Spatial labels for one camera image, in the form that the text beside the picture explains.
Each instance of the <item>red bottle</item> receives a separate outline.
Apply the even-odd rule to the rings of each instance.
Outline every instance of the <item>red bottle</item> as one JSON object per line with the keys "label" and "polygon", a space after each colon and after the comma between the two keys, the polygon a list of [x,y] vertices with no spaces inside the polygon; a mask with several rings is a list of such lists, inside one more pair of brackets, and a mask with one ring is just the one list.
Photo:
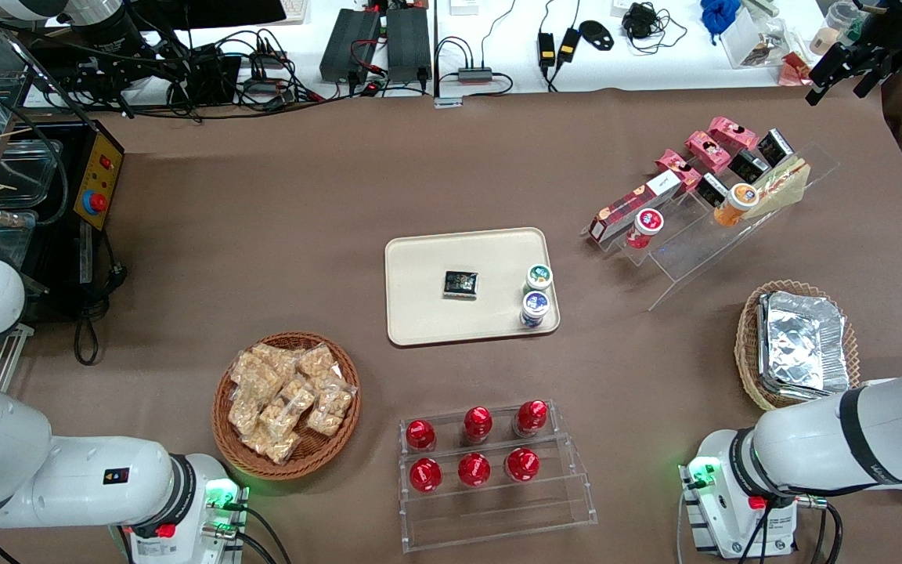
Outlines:
{"label": "red bottle", "polygon": [[429,494],[441,485],[441,467],[433,458],[420,458],[409,468],[409,483],[415,490]]}
{"label": "red bottle", "polygon": [[418,453],[429,453],[437,447],[434,425],[426,420],[415,420],[406,428],[406,443]]}
{"label": "red bottle", "polygon": [[503,467],[506,469],[508,477],[515,482],[529,482],[538,475],[540,465],[538,454],[534,454],[533,450],[523,449],[523,447],[514,449],[503,461]]}
{"label": "red bottle", "polygon": [[486,483],[490,474],[489,461],[479,453],[465,454],[458,463],[458,478],[470,488],[478,488]]}
{"label": "red bottle", "polygon": [[548,422],[548,404],[541,399],[529,401],[517,410],[513,418],[513,428],[517,436],[535,436],[545,422]]}
{"label": "red bottle", "polygon": [[472,407],[465,414],[465,440],[469,445],[484,443],[493,429],[493,415],[485,407]]}

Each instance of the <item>round wicker basket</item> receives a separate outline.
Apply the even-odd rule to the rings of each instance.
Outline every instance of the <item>round wicker basket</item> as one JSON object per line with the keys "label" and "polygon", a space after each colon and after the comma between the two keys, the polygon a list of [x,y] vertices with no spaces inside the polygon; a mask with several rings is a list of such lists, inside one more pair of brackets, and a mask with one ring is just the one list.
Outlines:
{"label": "round wicker basket", "polygon": [[[737,345],[734,347],[734,354],[737,357],[737,368],[740,368],[740,379],[744,383],[744,390],[747,390],[751,400],[754,400],[754,403],[758,404],[758,407],[765,411],[799,403],[797,399],[793,400],[768,392],[759,380],[758,299],[767,292],[775,291],[788,292],[797,296],[826,298],[830,300],[831,304],[841,309],[841,306],[837,305],[834,300],[831,300],[830,296],[820,292],[819,288],[803,282],[795,282],[794,280],[767,282],[767,284],[754,290],[751,297],[747,298],[747,303],[744,304],[744,312],[740,315],[740,324],[737,327]],[[850,319],[844,324],[844,342],[842,345],[844,345],[845,364],[848,365],[848,382],[851,383],[851,388],[856,388],[859,385],[858,343],[855,342],[855,329],[852,328]]]}
{"label": "round wicker basket", "polygon": [[[322,335],[301,332],[278,333],[265,337],[260,342],[278,347],[278,349],[311,349],[316,344],[326,343],[332,351],[333,357],[340,364],[343,379],[360,389],[361,382],[357,378],[357,371],[350,356],[347,356],[347,353],[339,345]],[[229,398],[234,388],[235,382],[229,378],[229,371],[225,371],[222,381],[218,383],[218,391],[215,392],[214,406],[211,407],[211,427],[214,429],[215,442],[218,443],[218,449],[222,451],[222,456],[239,470],[257,478],[282,481],[282,479],[301,478],[303,475],[319,470],[343,449],[343,446],[350,440],[350,436],[353,435],[354,427],[357,426],[357,421],[361,417],[360,392],[354,395],[354,403],[351,405],[343,425],[340,425],[340,431],[335,436],[324,436],[307,428],[304,421],[308,414],[305,414],[301,418],[301,424],[298,424],[298,435],[301,436],[301,442],[298,443],[297,449],[285,464],[277,465],[273,464],[269,458],[256,454],[243,445],[235,426],[230,424],[229,410],[232,408],[232,401]]]}

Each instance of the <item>control box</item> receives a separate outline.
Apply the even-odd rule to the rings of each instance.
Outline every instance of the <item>control box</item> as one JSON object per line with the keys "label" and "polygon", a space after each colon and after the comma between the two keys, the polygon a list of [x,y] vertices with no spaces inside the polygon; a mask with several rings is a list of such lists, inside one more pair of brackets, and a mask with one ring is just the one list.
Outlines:
{"label": "control box", "polygon": [[422,8],[389,10],[388,35],[389,81],[420,82],[433,78],[430,61],[430,31],[427,11]]}
{"label": "control box", "polygon": [[371,63],[380,36],[381,16],[378,12],[340,10],[319,63],[323,81],[362,85],[368,78],[364,64]]}

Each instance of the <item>black cable bundle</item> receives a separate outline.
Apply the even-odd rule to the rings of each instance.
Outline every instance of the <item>black cable bundle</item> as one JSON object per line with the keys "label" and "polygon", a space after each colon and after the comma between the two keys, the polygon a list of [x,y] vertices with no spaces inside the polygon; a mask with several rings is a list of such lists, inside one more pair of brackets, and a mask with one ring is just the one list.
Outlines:
{"label": "black cable bundle", "polygon": [[[663,39],[666,38],[666,28],[672,23],[681,29],[680,35],[677,36],[677,39],[673,40],[673,43],[663,43]],[[659,52],[659,48],[661,47],[673,47],[677,45],[677,42],[680,42],[680,40],[684,38],[684,35],[687,35],[687,28],[674,21],[673,18],[670,17],[669,10],[665,8],[656,11],[656,9],[652,7],[651,2],[633,3],[629,11],[627,11],[626,15],[622,18],[622,28],[626,30],[626,35],[629,36],[629,42],[633,46],[633,49],[648,55],[655,55]],[[636,44],[637,40],[648,39],[657,34],[659,35],[659,40],[654,44]]]}

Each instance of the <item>small bottle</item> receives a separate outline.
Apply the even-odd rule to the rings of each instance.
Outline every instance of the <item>small bottle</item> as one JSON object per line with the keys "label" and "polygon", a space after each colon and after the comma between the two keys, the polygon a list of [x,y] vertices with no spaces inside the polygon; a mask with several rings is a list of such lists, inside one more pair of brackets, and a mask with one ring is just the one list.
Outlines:
{"label": "small bottle", "polygon": [[490,475],[489,461],[479,453],[465,454],[458,463],[458,478],[469,488],[478,488]]}
{"label": "small bottle", "polygon": [[552,269],[547,264],[531,265],[527,269],[527,278],[524,282],[524,293],[539,291],[544,292],[552,285]]}
{"label": "small bottle", "polygon": [[733,227],[748,211],[758,204],[758,190],[748,183],[738,183],[730,189],[726,200],[715,211],[713,218],[723,227]]}
{"label": "small bottle", "polygon": [[472,407],[465,414],[465,442],[469,445],[485,443],[493,429],[493,415],[485,407]]}
{"label": "small bottle", "polygon": [[654,208],[642,208],[636,214],[636,222],[626,235],[626,243],[633,249],[645,249],[652,236],[663,229],[663,214]]}
{"label": "small bottle", "polygon": [[415,420],[406,428],[406,443],[417,453],[429,453],[437,447],[434,425],[426,420]]}
{"label": "small bottle", "polygon": [[417,492],[433,492],[441,485],[441,479],[441,467],[433,458],[420,458],[409,468],[409,483]]}
{"label": "small bottle", "polygon": [[521,303],[520,322],[527,327],[537,327],[548,315],[551,303],[544,292],[534,291],[524,296]]}
{"label": "small bottle", "polygon": [[541,399],[524,403],[513,418],[513,428],[517,436],[526,439],[538,435],[548,421],[548,404]]}
{"label": "small bottle", "polygon": [[534,454],[533,450],[524,449],[524,447],[514,449],[503,461],[507,477],[515,482],[530,482],[538,475],[540,465],[538,454]]}

